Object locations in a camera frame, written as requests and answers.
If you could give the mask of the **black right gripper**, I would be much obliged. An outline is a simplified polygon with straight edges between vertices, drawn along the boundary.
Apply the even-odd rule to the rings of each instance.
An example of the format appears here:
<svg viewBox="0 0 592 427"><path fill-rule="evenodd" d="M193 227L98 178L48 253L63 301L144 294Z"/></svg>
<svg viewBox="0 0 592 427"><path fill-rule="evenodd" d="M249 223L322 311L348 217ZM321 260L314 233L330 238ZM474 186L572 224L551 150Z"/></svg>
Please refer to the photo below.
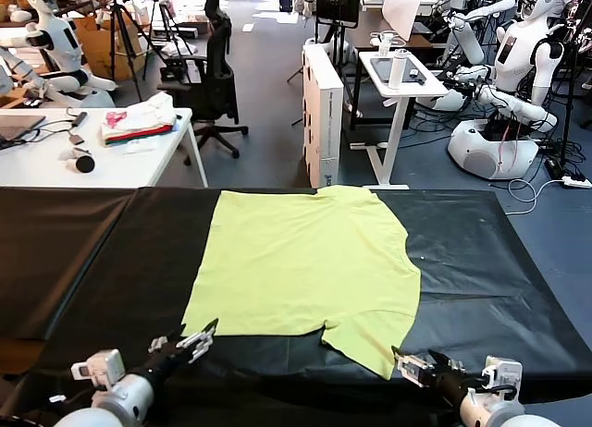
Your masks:
<svg viewBox="0 0 592 427"><path fill-rule="evenodd" d="M467 395L468 378L461 360L454 360L444 353L429 349L434 360L429 377L429 363L415 355L404 354L391 347L396 368L402 377L417 386L428 386L452 407L459 407Z"/></svg>

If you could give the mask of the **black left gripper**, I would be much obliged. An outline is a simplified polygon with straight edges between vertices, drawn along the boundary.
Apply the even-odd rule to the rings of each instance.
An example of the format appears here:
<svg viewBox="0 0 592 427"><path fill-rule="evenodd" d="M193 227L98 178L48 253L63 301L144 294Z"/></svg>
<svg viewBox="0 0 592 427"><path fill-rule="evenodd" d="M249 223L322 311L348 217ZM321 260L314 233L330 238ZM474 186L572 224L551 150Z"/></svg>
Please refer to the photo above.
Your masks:
<svg viewBox="0 0 592 427"><path fill-rule="evenodd" d="M182 323L171 332L153 338L148 347L148 360L134 368L133 374L146 379L150 385L161 385L181 364L193 364L209 350L217 325L215 318L201 332L183 338L186 324Z"/></svg>

